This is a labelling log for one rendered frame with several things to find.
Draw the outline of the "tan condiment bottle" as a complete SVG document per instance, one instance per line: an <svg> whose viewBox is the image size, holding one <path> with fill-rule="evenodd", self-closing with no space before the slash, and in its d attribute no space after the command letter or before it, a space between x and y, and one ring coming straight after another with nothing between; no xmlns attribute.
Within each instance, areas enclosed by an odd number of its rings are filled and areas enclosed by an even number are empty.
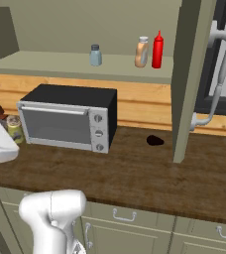
<svg viewBox="0 0 226 254"><path fill-rule="evenodd" d="M149 38L147 36L141 36L136 48L135 66L144 67L147 64L149 52Z"/></svg>

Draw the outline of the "olive open cabinet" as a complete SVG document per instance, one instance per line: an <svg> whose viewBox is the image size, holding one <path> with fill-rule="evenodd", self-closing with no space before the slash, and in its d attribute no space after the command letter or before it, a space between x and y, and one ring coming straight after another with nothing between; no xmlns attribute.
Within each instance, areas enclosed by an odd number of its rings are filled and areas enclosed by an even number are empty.
<svg viewBox="0 0 226 254"><path fill-rule="evenodd" d="M0 0L0 73L171 82L182 0ZM134 64L141 36L161 33L159 69ZM102 65L90 64L99 45Z"/></svg>

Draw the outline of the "green jar with lid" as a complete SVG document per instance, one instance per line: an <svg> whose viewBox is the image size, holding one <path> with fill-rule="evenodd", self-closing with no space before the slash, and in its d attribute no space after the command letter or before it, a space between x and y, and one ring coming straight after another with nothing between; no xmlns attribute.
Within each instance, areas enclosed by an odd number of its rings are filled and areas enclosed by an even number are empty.
<svg viewBox="0 0 226 254"><path fill-rule="evenodd" d="M9 115L7 117L7 129L9 135L17 144L21 144L24 141L22 124L18 116Z"/></svg>

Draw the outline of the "red ketchup bottle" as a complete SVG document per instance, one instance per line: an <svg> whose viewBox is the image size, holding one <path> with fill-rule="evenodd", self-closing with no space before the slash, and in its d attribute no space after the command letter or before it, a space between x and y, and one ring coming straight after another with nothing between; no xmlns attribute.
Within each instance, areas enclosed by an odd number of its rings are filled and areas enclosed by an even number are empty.
<svg viewBox="0 0 226 254"><path fill-rule="evenodd" d="M152 67L160 68L162 66L162 58L163 58L163 48L164 48L164 38L161 33L154 39L153 44L153 57L152 57Z"/></svg>

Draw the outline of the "small black object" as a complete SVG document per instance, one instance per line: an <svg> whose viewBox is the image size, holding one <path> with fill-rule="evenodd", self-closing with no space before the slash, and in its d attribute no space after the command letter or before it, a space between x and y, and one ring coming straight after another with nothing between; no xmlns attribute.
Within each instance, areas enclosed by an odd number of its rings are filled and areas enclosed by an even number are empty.
<svg viewBox="0 0 226 254"><path fill-rule="evenodd" d="M150 146L160 146L160 145L163 145L165 143L165 141L163 139L161 139L160 137L157 137L155 135L150 135L147 138L147 143Z"/></svg>

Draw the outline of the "toaster oven glass door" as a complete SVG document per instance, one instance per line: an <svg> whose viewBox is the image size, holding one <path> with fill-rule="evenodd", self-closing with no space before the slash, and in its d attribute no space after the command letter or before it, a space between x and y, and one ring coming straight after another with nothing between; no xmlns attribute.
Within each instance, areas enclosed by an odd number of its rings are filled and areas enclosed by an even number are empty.
<svg viewBox="0 0 226 254"><path fill-rule="evenodd" d="M21 120L28 143L73 143L90 145L90 125L87 115L72 115L22 110Z"/></svg>

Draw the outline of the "olive base cabinet door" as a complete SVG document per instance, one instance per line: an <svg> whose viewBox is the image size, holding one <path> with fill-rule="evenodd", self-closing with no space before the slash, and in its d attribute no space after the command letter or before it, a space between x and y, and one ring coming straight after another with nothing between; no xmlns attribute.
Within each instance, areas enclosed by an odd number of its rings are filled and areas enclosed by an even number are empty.
<svg viewBox="0 0 226 254"><path fill-rule="evenodd" d="M226 254L226 248L184 243L174 246L169 254Z"/></svg>
<svg viewBox="0 0 226 254"><path fill-rule="evenodd" d="M93 247L87 254L169 254L171 232L81 217L91 224Z"/></svg>
<svg viewBox="0 0 226 254"><path fill-rule="evenodd" d="M22 251L24 254L33 254L33 233L28 224L19 215L19 204L27 194L30 194L30 192L0 187L0 200Z"/></svg>

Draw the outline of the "olive drawer front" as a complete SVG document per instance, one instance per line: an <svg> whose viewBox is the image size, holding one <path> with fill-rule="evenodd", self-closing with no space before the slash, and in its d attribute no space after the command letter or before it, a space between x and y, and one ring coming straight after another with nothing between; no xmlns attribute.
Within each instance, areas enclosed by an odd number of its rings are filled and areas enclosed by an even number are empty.
<svg viewBox="0 0 226 254"><path fill-rule="evenodd" d="M125 222L116 220L113 218L112 215L113 208L117 208L118 216L131 218L132 212L136 211L137 217L134 222ZM134 225L138 227L151 228L163 231L172 231L174 224L173 215L167 215L163 213L139 210L128 207L114 206L91 201L87 203L83 215L94 219L101 219L116 223L124 223L128 225Z"/></svg>
<svg viewBox="0 0 226 254"><path fill-rule="evenodd" d="M216 231L216 226L222 226L222 233L226 235L226 224L178 216L176 218L175 232L188 236L226 242L226 239L219 236Z"/></svg>

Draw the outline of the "blue-grey shaker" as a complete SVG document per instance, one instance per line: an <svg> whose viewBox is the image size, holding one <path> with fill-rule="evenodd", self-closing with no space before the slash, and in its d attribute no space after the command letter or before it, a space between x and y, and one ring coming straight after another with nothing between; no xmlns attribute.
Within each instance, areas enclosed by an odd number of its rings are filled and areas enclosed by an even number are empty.
<svg viewBox="0 0 226 254"><path fill-rule="evenodd" d="M102 65L102 55L101 55L98 44L94 44L91 46L89 61L90 61L90 64L94 66Z"/></svg>

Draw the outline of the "black and silver toaster oven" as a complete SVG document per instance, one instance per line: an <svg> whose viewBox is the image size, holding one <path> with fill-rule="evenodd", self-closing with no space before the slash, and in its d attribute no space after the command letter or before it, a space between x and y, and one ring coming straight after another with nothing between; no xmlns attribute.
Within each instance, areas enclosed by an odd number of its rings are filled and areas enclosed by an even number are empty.
<svg viewBox="0 0 226 254"><path fill-rule="evenodd" d="M43 143L41 140L29 144L57 146L104 154L109 152L117 129L117 91L115 89L40 84L17 102L20 119L21 106L74 109L78 111L88 110L91 137L90 145L73 143L51 144L49 141ZM94 120L96 114L103 117L99 123ZM96 130L102 130L103 136L96 137ZM98 151L96 149L97 144L102 144L104 149Z"/></svg>

